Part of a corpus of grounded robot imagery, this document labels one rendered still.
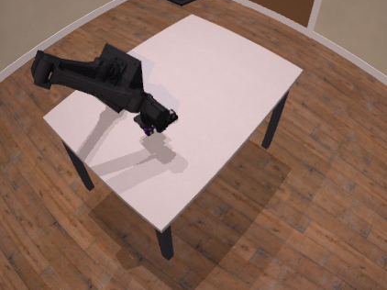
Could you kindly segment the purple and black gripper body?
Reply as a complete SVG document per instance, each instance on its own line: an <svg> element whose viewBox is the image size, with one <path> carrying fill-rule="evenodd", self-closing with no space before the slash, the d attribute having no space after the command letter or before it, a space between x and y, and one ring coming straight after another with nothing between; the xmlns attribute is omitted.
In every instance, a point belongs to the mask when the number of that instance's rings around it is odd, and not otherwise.
<svg viewBox="0 0 387 290"><path fill-rule="evenodd" d="M148 128L150 128L151 126L153 126L151 123L150 124L148 124L147 126L141 121L141 119L140 119L140 114L138 114L137 116L135 116L135 117L133 117L133 119L134 119L134 121L136 122L136 123L138 123L139 124L139 126L141 127L141 129L148 129Z"/></svg>

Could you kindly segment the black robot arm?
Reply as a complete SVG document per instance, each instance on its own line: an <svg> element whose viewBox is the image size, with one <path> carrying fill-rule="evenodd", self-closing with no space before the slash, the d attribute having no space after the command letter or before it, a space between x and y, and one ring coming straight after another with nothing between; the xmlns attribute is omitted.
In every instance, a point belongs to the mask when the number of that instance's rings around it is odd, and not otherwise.
<svg viewBox="0 0 387 290"><path fill-rule="evenodd" d="M146 94L141 88L134 90L116 86L127 68L120 58L115 57L110 61L95 57L94 61L73 61L38 50L35 60L30 68L35 85L49 90L52 84L60 84L112 102L130 113L141 111L141 121L146 126L151 123L158 133L168 127L166 118L170 111L157 102L152 94ZM110 84L106 84L105 80Z"/></svg>

